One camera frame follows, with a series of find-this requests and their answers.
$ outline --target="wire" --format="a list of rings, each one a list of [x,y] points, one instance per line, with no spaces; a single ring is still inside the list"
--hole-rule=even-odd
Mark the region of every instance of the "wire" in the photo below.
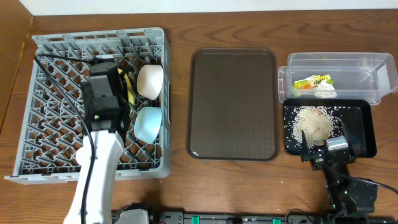
[[[344,177],[344,178],[349,179],[349,180],[358,180],[358,181],[361,181],[361,182],[364,182],[364,183],[367,183],[367,184],[373,184],[373,185],[377,185],[377,186],[380,186],[380,187],[384,187],[386,189],[389,189],[389,190],[393,191],[395,194],[398,195],[398,190],[393,188],[393,187],[391,187],[391,186],[389,186],[389,185],[387,185],[387,184],[382,184],[382,183],[379,183],[379,182],[376,182],[376,181],[373,181],[373,180],[367,180],[367,179],[362,179],[362,178],[358,178],[358,177],[352,177],[352,176],[344,175],[342,173],[339,173],[339,172],[333,170],[330,167],[327,167],[327,168],[329,170],[331,170],[332,172],[336,173],[337,175],[339,175],[340,177]]]
[[[72,101],[69,99],[69,96],[63,91],[64,88],[62,88],[60,86],[60,84],[56,81],[56,79],[54,79],[54,77],[51,75],[51,73],[44,68],[44,66],[41,64],[40,60],[37,58],[37,56],[46,56],[46,57],[55,57],[55,58],[61,58],[61,57],[58,57],[58,56],[55,56],[55,55],[38,54],[38,55],[35,55],[34,60],[36,61],[37,65],[39,66],[41,71],[44,72],[45,76],[52,82],[53,85],[55,85],[59,89],[60,93],[68,101],[68,103],[72,107],[72,109],[76,112],[78,118],[81,120],[81,125],[83,126],[84,131],[87,133],[88,140],[90,141],[90,146],[91,146],[90,166],[88,168],[88,173],[87,173],[85,188],[83,190],[83,196],[82,196],[82,199],[81,199],[81,208],[80,208],[81,224],[85,224],[86,223],[87,192],[88,192],[88,186],[90,185],[91,174],[93,173],[94,161],[95,161],[95,158],[96,158],[93,138],[91,137],[91,133],[88,131],[88,128],[87,128],[87,126],[86,126],[86,124],[84,122],[84,119],[81,116],[81,114],[79,113],[79,111],[77,110],[76,106],[73,105]]]
[[[51,58],[60,58],[60,59],[64,59],[64,60],[70,60],[70,61],[74,61],[74,62],[85,62],[85,63],[89,63],[92,64],[94,61],[93,60],[83,60],[83,59],[78,59],[78,58],[70,58],[70,57],[63,57],[63,56],[58,56],[55,54],[37,54],[36,56],[38,57],[51,57]]]
[[[287,214],[285,215],[285,222],[287,222],[287,216],[288,216],[291,212],[293,212],[294,210],[298,210],[298,211],[300,211],[300,212],[305,213],[303,210],[301,210],[301,209],[299,209],[299,208],[290,209],[290,210],[287,212]],[[313,224],[313,221],[311,220],[311,218],[310,218],[308,215],[305,215],[305,216],[306,216],[307,219]]]

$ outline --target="brown tray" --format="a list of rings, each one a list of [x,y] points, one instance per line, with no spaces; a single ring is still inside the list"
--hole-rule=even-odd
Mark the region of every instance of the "brown tray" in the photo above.
[[[187,151],[197,159],[268,161],[279,152],[275,56],[201,49],[192,58]]]

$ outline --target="gray plastic crate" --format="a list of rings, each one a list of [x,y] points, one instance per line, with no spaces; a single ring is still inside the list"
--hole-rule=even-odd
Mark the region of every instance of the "gray plastic crate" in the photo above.
[[[110,57],[132,80],[145,64],[160,64],[164,84],[158,99],[151,101],[138,95],[134,87],[134,104],[126,145],[119,160],[116,180],[163,178],[171,170],[170,123],[170,45],[160,28],[107,30],[32,37],[37,53],[53,53],[73,58]],[[46,69],[68,90],[75,106],[84,113],[80,82],[89,81],[89,65],[81,62],[41,57]],[[162,127],[153,144],[134,137],[134,120],[144,106],[159,106],[163,112]],[[79,121],[58,90],[45,79],[34,64],[16,163],[12,176],[5,179],[20,184],[50,184],[78,180],[80,166],[76,151],[83,142]]]

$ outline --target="light blue cup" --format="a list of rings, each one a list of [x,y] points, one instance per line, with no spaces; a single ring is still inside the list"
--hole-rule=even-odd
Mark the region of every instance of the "light blue cup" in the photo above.
[[[162,109],[158,107],[144,107],[138,112],[134,125],[136,138],[151,144],[155,141],[162,125]]]

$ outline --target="white wall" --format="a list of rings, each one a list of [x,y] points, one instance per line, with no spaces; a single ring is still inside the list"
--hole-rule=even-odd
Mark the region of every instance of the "white wall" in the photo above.
[[[398,8],[398,0],[20,0],[20,2],[33,16]]]

